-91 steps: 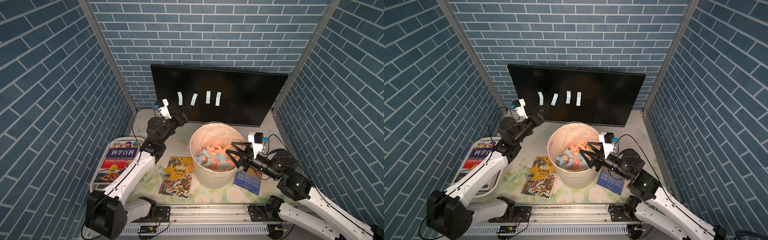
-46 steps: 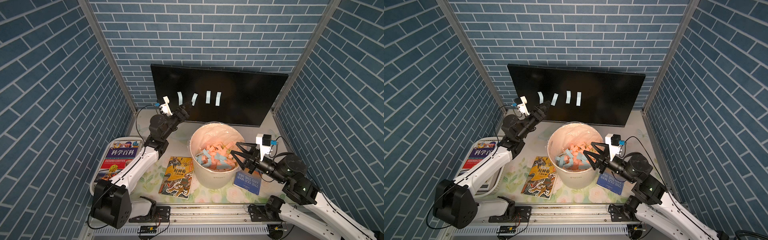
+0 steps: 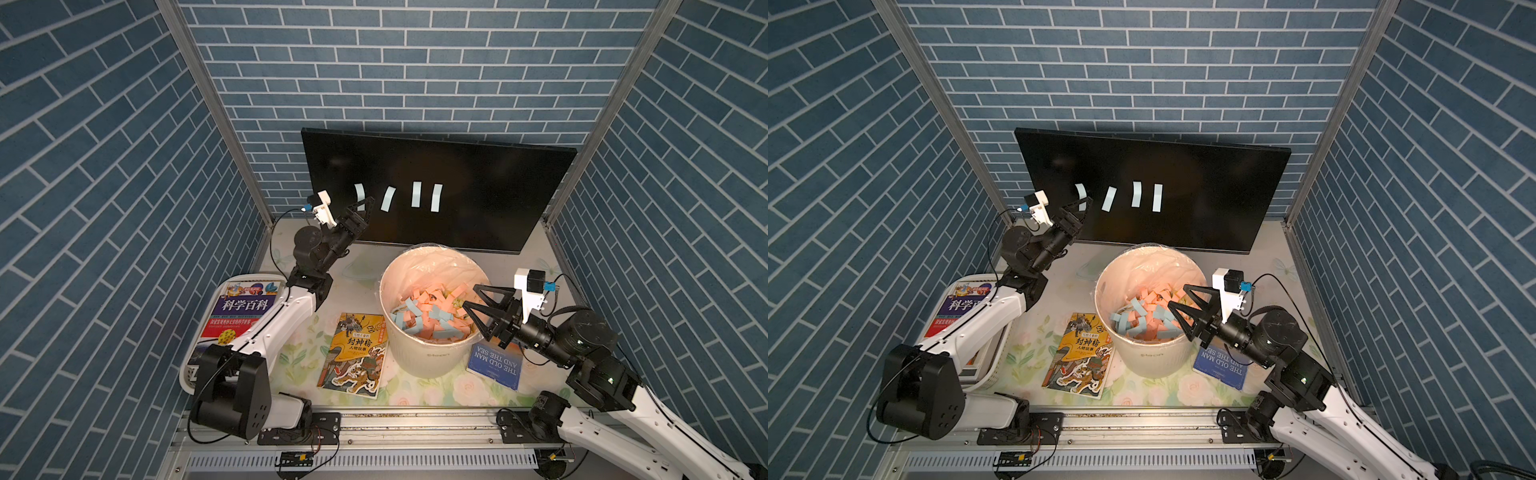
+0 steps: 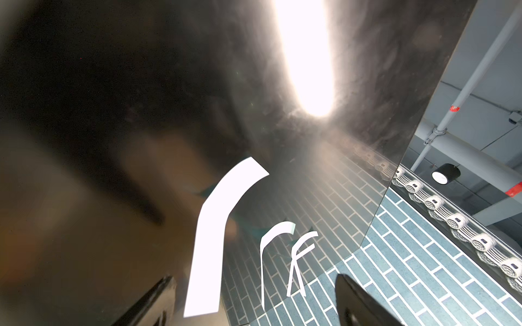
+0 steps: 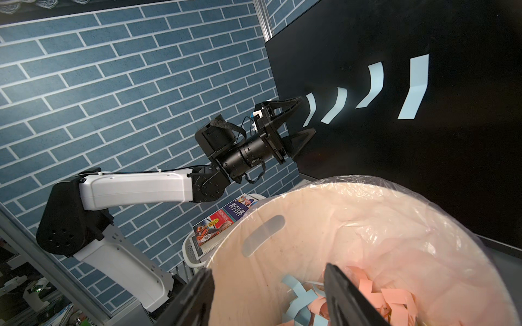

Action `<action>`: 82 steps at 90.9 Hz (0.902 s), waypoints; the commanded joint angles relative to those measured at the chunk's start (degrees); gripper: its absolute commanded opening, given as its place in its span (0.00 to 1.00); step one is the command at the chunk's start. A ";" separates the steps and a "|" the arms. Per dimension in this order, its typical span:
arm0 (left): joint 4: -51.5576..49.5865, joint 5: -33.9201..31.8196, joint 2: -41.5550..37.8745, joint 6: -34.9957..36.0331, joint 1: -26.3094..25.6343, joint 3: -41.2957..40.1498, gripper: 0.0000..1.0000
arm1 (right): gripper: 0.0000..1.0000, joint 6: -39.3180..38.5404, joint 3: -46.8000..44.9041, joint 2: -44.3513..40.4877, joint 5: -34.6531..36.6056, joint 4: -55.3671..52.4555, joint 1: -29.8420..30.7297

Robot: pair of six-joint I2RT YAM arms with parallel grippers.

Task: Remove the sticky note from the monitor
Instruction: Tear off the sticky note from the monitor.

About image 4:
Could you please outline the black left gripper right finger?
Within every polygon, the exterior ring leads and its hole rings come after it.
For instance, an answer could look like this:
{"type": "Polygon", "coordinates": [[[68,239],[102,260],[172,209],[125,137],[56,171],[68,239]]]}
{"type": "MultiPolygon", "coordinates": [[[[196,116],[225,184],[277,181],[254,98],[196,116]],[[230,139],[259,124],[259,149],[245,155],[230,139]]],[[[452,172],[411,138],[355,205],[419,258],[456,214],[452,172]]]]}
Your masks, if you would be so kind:
{"type": "Polygon", "coordinates": [[[340,325],[402,325],[393,314],[388,312],[347,274],[337,275],[335,294],[340,325]]]}

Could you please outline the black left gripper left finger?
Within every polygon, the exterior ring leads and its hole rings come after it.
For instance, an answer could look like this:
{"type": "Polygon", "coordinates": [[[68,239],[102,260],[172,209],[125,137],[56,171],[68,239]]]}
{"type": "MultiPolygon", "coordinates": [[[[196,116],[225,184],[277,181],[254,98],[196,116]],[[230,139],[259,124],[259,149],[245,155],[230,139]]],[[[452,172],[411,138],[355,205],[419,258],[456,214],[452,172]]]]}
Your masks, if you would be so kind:
{"type": "Polygon", "coordinates": [[[176,282],[171,276],[160,279],[113,325],[173,325],[176,282]]]}

